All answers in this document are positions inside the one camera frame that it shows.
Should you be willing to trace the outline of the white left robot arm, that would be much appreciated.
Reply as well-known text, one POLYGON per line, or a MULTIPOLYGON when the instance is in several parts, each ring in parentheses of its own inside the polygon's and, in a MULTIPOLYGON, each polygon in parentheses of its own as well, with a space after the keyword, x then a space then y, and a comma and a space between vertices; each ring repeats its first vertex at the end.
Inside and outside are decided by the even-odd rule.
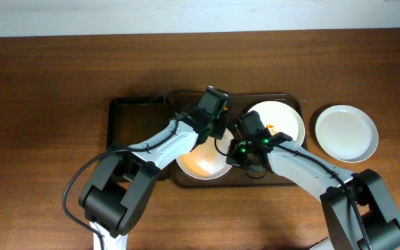
POLYGON ((223 137, 227 101, 227 92, 209 86, 197 105, 176 113, 161 132, 138 144, 109 149, 93 160, 97 166, 78 203, 97 239, 95 249, 125 248, 161 171, 209 137, 223 137))

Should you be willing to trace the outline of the pink-white plate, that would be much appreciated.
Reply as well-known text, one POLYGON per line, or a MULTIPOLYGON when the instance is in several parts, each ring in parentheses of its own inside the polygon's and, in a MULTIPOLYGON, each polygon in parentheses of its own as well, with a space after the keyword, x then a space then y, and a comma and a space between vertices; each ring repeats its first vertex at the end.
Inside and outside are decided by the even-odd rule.
POLYGON ((226 163, 226 156, 221 153, 228 151, 233 138, 232 133, 226 129, 221 140, 209 137, 191 152, 179 156, 176 162, 182 171, 192 178, 205 181, 219 178, 231 169, 226 163))

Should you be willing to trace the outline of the cream dirty plate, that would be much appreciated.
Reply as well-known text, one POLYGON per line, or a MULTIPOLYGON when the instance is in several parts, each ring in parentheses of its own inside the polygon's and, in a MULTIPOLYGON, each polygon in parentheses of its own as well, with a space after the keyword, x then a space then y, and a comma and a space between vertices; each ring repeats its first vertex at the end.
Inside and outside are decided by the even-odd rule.
POLYGON ((280 101, 262 101, 252 106, 248 112, 256 111, 263 125, 272 135, 282 132, 300 145, 305 140, 305 125, 299 113, 280 101))

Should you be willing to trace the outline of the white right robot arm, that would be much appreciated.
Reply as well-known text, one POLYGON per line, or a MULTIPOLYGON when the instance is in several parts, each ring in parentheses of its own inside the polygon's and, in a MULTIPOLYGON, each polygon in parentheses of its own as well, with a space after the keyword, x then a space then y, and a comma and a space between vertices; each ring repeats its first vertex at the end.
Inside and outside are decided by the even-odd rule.
POLYGON ((322 160, 289 135, 272 135, 256 111, 239 117, 239 134, 228 148, 226 161, 251 169, 249 158, 291 180, 318 200, 329 236, 313 249, 397 249, 400 247, 400 212, 381 176, 371 169, 355 173, 322 160))

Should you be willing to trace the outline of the grey-white plate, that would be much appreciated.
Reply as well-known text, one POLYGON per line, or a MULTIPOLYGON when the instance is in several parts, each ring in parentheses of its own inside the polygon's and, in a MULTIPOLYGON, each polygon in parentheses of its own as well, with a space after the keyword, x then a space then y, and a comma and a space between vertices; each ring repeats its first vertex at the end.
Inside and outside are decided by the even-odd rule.
POLYGON ((320 147, 332 158, 360 163, 378 148, 378 129, 362 110, 348 105, 324 109, 315 122, 315 136, 320 147))

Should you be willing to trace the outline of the small black tray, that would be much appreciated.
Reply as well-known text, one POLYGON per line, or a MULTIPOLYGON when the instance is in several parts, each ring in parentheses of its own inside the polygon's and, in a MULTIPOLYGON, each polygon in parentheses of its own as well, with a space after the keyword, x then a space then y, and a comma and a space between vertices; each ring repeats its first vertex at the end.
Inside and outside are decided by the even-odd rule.
POLYGON ((143 142, 166 128, 170 118, 162 97, 115 98, 109 104, 106 148, 143 142))

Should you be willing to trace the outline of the large brown serving tray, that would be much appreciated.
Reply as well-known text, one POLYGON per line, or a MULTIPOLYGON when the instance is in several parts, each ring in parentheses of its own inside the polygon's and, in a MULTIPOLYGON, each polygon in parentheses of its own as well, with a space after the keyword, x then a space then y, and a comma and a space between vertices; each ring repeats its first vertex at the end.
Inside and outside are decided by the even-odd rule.
MULTIPOLYGON (((228 127, 233 126, 233 120, 251 109, 258 103, 264 101, 277 101, 291 107, 299 114, 302 120, 302 110, 299 100, 287 93, 273 94, 234 94, 231 97, 231 110, 228 113, 230 122, 228 127)), ((245 175, 244 170, 232 167, 223 176, 211 181, 196 180, 182 171, 176 162, 172 162, 159 176, 161 181, 171 180, 181 188, 229 188, 249 186, 293 186, 294 183, 282 176, 268 173, 260 179, 251 179, 245 175)))

